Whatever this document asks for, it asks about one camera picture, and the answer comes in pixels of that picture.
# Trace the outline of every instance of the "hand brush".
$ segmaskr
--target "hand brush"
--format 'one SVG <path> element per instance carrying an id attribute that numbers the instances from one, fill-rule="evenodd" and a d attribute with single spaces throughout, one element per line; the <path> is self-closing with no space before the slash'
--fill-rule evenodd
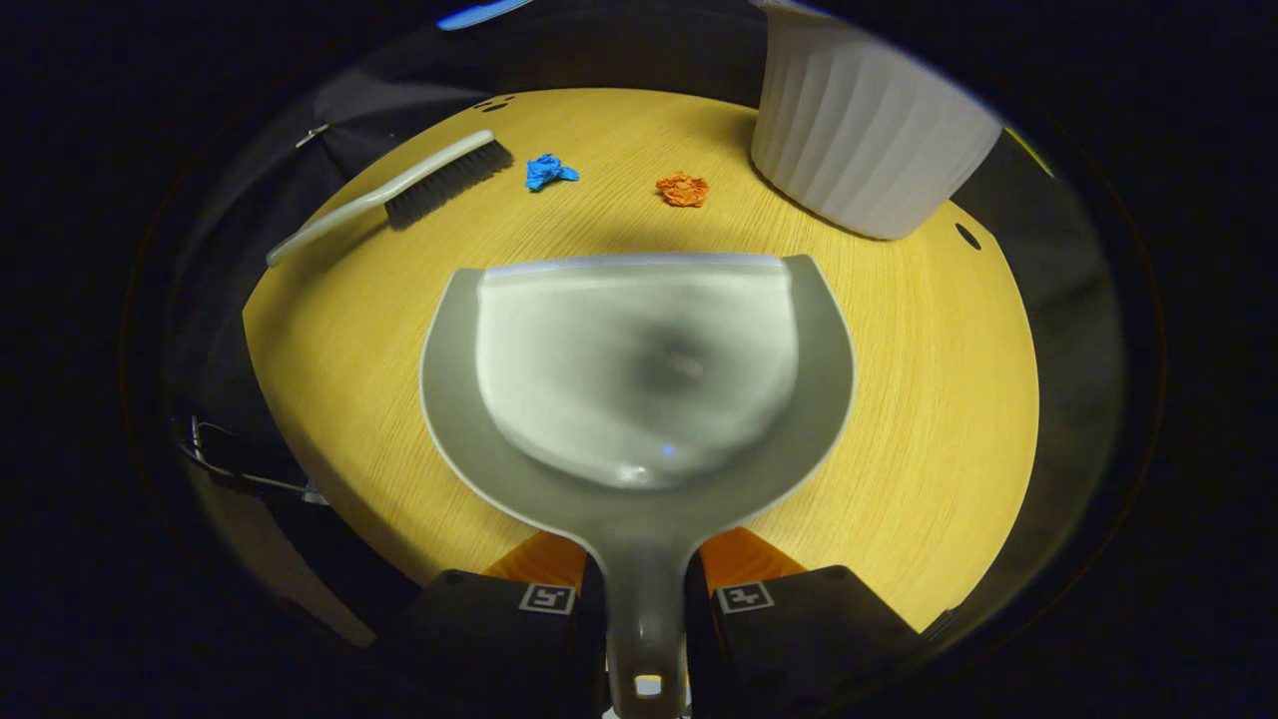
<path id="1" fill-rule="evenodd" d="M 275 267 L 328 230 L 377 204 L 385 204 L 391 227 L 403 230 L 514 161 L 491 130 L 479 130 L 404 170 L 373 192 L 303 225 L 266 253 L 266 263 Z"/>

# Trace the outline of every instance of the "ribbed plastic container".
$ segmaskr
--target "ribbed plastic container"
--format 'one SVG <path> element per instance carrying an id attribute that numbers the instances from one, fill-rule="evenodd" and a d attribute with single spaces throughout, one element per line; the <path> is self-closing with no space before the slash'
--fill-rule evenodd
<path id="1" fill-rule="evenodd" d="M 1002 123 L 921 63 L 842 20 L 777 0 L 750 156 L 773 185 L 860 234 L 921 225 Z"/>

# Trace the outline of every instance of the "crumpled paper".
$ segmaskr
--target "crumpled paper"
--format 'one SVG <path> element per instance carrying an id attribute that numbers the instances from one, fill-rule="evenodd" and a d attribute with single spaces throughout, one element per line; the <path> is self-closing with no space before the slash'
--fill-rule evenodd
<path id="1" fill-rule="evenodd" d="M 524 184 L 533 192 L 539 190 L 548 183 L 557 179 L 576 181 L 581 175 L 573 167 L 565 167 L 564 161 L 547 152 L 535 160 L 528 161 L 528 180 Z"/>
<path id="2" fill-rule="evenodd" d="M 675 207 L 700 207 L 705 202 L 705 194 L 711 190 L 711 184 L 704 178 L 694 178 L 688 172 L 675 172 L 668 178 L 657 180 L 657 189 L 666 198 L 667 204 Z"/>

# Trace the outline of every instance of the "wooden table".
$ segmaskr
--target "wooden table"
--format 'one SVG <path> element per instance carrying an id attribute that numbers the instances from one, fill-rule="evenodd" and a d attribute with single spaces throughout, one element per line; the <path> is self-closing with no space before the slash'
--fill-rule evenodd
<path id="1" fill-rule="evenodd" d="M 514 167 L 404 232 L 368 213 L 267 271 L 244 308 L 271 412 L 343 518 L 422 584 L 443 568 L 479 571 L 533 534 L 452 475 L 422 418 L 422 342 L 455 268 L 806 253 L 856 345 L 852 416 L 820 473 L 749 527 L 808 567 L 846 564 L 915 628 L 957 605 L 1007 538 L 1038 434 L 1034 346 L 994 238 L 952 203 L 897 241 L 823 221 L 751 169 L 748 107 L 631 89 L 495 100 L 406 140 L 320 212 L 481 128 L 515 153 Z M 580 181 L 525 189 L 524 160 L 543 152 Z M 679 170 L 709 180 L 704 207 L 656 193 Z"/>

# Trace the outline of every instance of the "white brush handle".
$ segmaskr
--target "white brush handle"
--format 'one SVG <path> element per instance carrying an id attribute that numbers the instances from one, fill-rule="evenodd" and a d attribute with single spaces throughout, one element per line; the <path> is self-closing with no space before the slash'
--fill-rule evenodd
<path id="1" fill-rule="evenodd" d="M 386 203 L 389 199 L 413 186 L 422 178 L 438 170 L 443 165 L 447 165 L 458 157 L 461 157 L 466 152 L 473 152 L 479 147 L 483 147 L 493 139 L 496 139 L 496 137 L 492 134 L 492 130 L 482 129 L 472 135 L 454 142 L 443 149 L 440 149 L 435 155 L 431 155 L 426 160 L 422 160 L 420 162 L 395 175 L 392 180 L 382 186 L 378 186 L 363 197 L 351 199 L 318 220 L 303 225 L 302 229 L 290 234 L 288 239 L 276 244 L 275 248 L 266 253 L 266 264 L 268 267 L 275 267 L 288 258 L 289 254 L 293 254 L 298 249 L 311 244 L 316 238 L 323 235 L 335 226 L 350 220 L 351 217 L 362 215 L 371 207 Z"/>

